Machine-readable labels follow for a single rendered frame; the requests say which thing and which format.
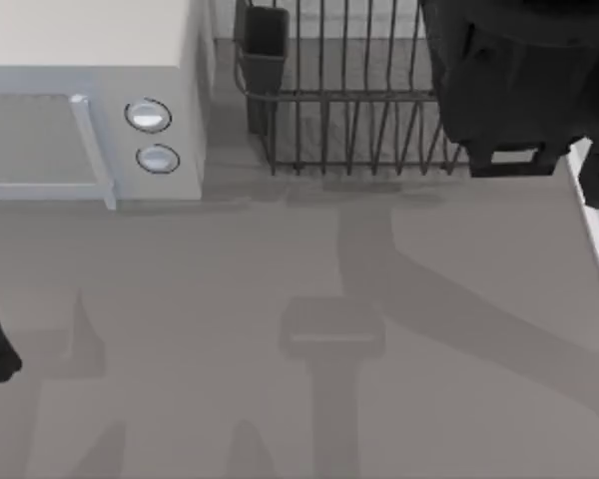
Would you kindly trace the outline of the smaller round microwave knob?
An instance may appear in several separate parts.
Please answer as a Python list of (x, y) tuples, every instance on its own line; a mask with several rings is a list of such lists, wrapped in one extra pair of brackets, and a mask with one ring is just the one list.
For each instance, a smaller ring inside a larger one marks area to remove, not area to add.
[(139, 149), (135, 158), (136, 163), (152, 175), (169, 175), (181, 163), (179, 154), (171, 147), (163, 144), (154, 144)]

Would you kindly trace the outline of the dark grey utensil holder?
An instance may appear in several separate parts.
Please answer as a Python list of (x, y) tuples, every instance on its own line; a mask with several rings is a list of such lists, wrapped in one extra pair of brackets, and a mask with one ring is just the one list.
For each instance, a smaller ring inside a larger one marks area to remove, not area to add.
[(275, 95), (283, 83), (289, 48), (290, 12), (236, 0), (234, 39), (247, 92)]

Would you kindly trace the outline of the larger round microwave knob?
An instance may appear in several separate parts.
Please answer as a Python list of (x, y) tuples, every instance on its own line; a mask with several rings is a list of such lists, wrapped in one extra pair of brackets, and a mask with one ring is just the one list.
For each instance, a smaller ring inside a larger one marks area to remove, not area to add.
[(131, 127), (146, 134), (163, 132), (173, 121), (173, 115), (167, 106), (151, 98), (143, 98), (127, 104), (124, 116)]

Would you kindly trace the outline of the pale microwave oven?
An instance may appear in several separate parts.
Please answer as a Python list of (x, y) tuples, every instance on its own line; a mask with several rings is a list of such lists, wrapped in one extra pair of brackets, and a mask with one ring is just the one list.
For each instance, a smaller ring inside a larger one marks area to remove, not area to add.
[[(117, 204), (201, 197), (215, 66), (208, 0), (0, 0), (0, 94), (88, 96)], [(167, 130), (127, 123), (143, 98), (171, 111)], [(136, 163), (154, 144), (179, 154), (173, 173)]]

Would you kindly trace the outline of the microwave oven door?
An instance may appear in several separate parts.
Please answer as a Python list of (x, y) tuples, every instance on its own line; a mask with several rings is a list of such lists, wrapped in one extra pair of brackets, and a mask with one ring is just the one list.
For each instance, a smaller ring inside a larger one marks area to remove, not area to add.
[(0, 201), (101, 201), (72, 95), (0, 94)]

